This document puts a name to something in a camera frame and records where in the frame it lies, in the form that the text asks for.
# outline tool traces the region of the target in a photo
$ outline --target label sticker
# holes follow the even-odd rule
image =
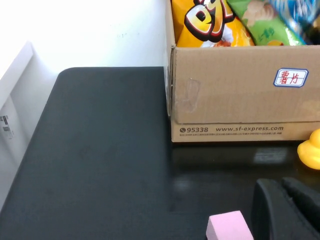
[[[301,68],[280,68],[273,85],[276,87],[301,88],[305,85],[309,71]]]

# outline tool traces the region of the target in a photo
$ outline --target cartoon logo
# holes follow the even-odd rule
[[[234,20],[226,0],[193,0],[194,7],[185,15],[184,24],[197,39],[217,43],[225,24]]]

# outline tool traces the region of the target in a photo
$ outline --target yellow rubber duck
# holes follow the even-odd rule
[[[309,140],[301,143],[297,151],[305,165],[320,170],[320,129],[315,130]]]

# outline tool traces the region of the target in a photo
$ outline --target green snack bag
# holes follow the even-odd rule
[[[227,0],[250,31],[257,46],[296,46],[306,43],[281,20],[276,10],[263,0]]]

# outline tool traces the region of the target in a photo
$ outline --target blue snack bag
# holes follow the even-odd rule
[[[268,0],[286,25],[309,42],[306,32],[320,13],[320,0]]]

